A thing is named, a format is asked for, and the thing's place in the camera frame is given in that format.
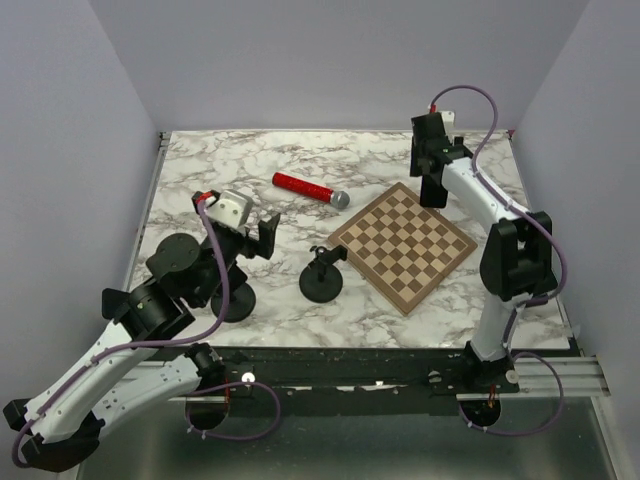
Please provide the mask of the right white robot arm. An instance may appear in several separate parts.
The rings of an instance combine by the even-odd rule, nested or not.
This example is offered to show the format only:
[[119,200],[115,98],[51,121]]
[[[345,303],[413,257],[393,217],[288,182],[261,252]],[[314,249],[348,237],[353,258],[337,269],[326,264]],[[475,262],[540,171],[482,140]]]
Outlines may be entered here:
[[551,218],[527,213],[486,178],[463,138],[450,139],[441,113],[412,118],[410,174],[421,180],[421,206],[441,209],[456,196],[487,239],[479,273],[486,290],[480,322],[454,376],[464,392],[480,392],[514,369],[510,343],[519,313],[546,302],[558,286],[552,272]]

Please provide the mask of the black phone stand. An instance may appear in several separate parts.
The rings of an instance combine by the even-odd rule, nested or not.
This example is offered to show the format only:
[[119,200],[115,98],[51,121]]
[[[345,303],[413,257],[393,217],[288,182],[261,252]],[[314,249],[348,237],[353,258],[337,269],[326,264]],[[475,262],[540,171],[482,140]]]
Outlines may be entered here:
[[228,278],[231,293],[224,322],[238,323],[246,319],[254,310],[256,294],[247,283],[248,276],[236,264],[229,269]]
[[310,251],[314,253],[314,258],[300,274],[300,291],[311,302],[328,303],[342,291],[343,277],[335,263],[338,260],[346,261],[348,250],[342,245],[331,250],[314,245]]

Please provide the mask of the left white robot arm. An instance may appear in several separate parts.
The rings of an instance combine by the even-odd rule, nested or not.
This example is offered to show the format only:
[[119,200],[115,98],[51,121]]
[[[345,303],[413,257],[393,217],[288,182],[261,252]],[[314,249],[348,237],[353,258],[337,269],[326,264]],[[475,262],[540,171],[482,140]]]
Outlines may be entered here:
[[150,276],[126,292],[107,288],[107,325],[89,350],[53,385],[3,409],[17,436],[12,461],[21,469],[64,472],[92,455],[101,441],[146,407],[176,396],[221,396],[255,381],[234,380],[206,343],[230,312],[234,290],[246,277],[236,259],[269,259],[279,215],[258,223],[251,236],[252,200],[234,190],[192,197],[207,236],[165,237],[147,261]]

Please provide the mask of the purple case phone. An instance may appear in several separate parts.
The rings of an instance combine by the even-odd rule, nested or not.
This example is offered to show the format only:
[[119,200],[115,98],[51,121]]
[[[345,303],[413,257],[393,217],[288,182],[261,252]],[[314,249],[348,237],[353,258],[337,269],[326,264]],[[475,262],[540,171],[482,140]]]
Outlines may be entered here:
[[448,190],[442,185],[443,171],[431,172],[422,176],[420,205],[425,208],[442,209],[448,201]]

